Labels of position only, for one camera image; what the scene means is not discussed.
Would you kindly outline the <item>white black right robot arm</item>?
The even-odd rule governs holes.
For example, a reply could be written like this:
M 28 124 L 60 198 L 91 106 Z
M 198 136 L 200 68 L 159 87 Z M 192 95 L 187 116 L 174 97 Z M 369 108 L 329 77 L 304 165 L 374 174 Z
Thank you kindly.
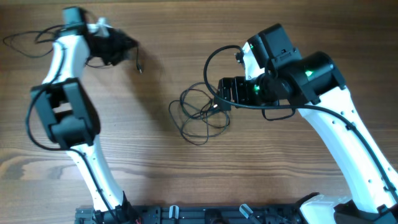
M 211 90 L 223 110 L 291 110 L 313 127 L 338 164 L 350 195 L 314 193 L 298 203 L 304 223 L 396 223 L 397 172 L 362 122 L 346 81 L 324 52 L 302 57 L 280 24 L 236 47 L 244 76 Z

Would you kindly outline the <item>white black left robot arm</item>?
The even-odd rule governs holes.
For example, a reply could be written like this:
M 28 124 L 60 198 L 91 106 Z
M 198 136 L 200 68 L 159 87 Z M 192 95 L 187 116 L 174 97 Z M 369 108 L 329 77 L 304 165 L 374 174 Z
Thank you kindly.
M 28 113 L 36 110 L 54 151 L 66 152 L 76 164 L 93 199 L 90 222 L 141 223 L 140 214 L 113 177 L 104 158 L 99 115 L 80 81 L 92 58 L 116 66 L 139 50 L 137 40 L 110 26 L 104 17 L 90 24 L 87 11 L 63 9 L 63 24 L 51 39 L 50 70 L 32 87 Z

